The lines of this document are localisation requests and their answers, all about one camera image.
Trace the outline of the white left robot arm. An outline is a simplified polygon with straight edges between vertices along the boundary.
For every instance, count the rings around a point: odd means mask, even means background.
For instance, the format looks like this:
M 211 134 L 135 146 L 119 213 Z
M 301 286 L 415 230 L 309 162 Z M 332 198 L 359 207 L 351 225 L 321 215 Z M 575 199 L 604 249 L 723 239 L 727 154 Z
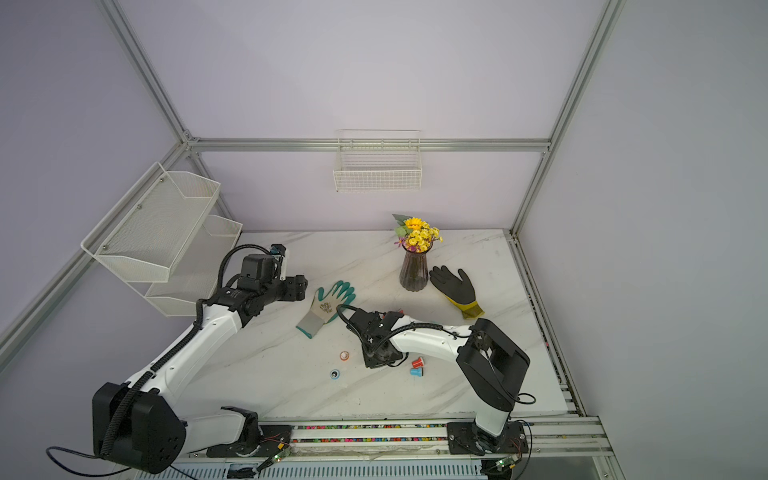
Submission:
M 247 251 L 241 271 L 224 277 L 230 259 Z M 245 244 L 227 252 L 216 289 L 196 303 L 195 319 L 175 343 L 121 384 L 106 383 L 92 399 L 97 458 L 157 474 L 182 454 L 211 450 L 248 456 L 267 441 L 257 413 L 232 406 L 183 418 L 175 406 L 213 354 L 274 302 L 304 299 L 308 282 L 286 274 L 288 250 Z

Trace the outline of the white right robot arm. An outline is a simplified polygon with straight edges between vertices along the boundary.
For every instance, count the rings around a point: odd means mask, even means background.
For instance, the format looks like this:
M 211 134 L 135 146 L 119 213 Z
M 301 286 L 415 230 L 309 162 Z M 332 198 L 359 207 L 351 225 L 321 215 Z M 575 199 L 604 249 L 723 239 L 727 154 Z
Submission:
M 399 311 L 368 312 L 342 304 L 339 319 L 361 343 L 369 369 L 396 367 L 411 354 L 455 363 L 481 405 L 471 422 L 446 425 L 449 450 L 485 455 L 500 453 L 522 434 L 510 414 L 536 397 L 522 390 L 530 357 L 494 322 L 479 318 L 469 326 L 421 322 Z

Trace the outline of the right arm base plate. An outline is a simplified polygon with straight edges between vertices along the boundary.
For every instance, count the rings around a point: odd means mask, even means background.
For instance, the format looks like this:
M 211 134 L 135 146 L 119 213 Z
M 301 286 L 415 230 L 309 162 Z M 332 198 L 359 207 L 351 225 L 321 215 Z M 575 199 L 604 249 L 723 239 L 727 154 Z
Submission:
M 528 439 L 521 422 L 507 422 L 500 435 L 480 429 L 474 422 L 446 424 L 447 442 L 452 455 L 523 454 L 529 452 Z

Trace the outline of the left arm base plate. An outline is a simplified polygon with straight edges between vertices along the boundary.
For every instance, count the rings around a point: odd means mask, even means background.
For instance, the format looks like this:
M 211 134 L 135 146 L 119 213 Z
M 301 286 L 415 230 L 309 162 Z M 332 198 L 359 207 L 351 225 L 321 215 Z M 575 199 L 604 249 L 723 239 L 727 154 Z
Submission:
M 243 437 L 238 441 L 209 447 L 208 458 L 266 458 L 288 449 L 292 427 L 287 424 L 260 425 L 253 438 Z

